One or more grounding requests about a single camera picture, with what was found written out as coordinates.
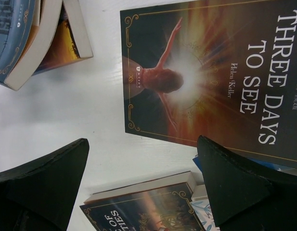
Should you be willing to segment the Little Women floral book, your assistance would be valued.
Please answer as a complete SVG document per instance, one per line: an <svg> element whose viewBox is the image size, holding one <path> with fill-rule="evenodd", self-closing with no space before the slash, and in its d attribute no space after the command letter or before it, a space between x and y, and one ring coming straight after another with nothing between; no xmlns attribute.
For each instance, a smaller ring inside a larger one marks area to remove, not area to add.
<svg viewBox="0 0 297 231"><path fill-rule="evenodd" d="M218 231L216 227L205 185L195 187L191 197L191 206L206 231Z"/></svg>

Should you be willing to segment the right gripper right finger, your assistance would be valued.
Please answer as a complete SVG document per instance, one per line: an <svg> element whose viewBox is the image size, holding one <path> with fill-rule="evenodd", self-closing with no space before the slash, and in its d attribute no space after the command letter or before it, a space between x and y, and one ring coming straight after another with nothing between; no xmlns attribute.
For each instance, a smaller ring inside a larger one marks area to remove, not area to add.
<svg viewBox="0 0 297 231"><path fill-rule="evenodd" d="M273 170L200 136L197 152L215 225L297 228L297 176Z"/></svg>

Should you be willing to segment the A Tale of Two Cities book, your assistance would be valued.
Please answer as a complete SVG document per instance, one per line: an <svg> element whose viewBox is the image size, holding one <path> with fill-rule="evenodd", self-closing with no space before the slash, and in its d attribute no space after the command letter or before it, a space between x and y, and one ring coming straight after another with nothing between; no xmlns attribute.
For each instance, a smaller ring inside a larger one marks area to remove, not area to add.
<svg viewBox="0 0 297 231"><path fill-rule="evenodd" d="M98 231L202 231L190 171L93 194L81 210Z"/></svg>

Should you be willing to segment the Nineteen Eighty-Four blue book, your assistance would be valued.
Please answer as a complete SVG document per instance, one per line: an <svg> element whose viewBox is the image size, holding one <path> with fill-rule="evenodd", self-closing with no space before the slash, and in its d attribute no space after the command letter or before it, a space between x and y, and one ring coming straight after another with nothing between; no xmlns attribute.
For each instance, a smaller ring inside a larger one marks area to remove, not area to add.
<svg viewBox="0 0 297 231"><path fill-rule="evenodd" d="M61 0L0 0L0 84L19 90L54 38Z"/></svg>

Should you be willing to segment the Jane Eyre blue book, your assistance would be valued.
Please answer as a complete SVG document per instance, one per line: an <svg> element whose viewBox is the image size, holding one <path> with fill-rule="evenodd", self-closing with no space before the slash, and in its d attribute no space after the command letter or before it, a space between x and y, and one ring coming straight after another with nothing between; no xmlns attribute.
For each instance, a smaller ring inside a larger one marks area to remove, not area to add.
<svg viewBox="0 0 297 231"><path fill-rule="evenodd" d="M78 0L64 0L57 29L34 75L93 57L93 52Z"/></svg>

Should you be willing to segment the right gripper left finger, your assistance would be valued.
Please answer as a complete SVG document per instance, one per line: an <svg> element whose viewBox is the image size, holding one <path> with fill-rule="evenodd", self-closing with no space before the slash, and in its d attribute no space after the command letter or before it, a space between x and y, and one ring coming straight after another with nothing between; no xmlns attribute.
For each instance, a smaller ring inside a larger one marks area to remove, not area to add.
<svg viewBox="0 0 297 231"><path fill-rule="evenodd" d="M65 231L89 149L81 138L0 172L0 231Z"/></svg>

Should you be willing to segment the Three Days to See book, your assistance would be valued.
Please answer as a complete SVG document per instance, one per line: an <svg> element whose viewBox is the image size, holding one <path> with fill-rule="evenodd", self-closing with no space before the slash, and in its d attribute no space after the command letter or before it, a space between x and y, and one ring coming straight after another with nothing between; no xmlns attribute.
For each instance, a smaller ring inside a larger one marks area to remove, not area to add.
<svg viewBox="0 0 297 231"><path fill-rule="evenodd" d="M120 11L125 131L297 168L297 0Z"/></svg>

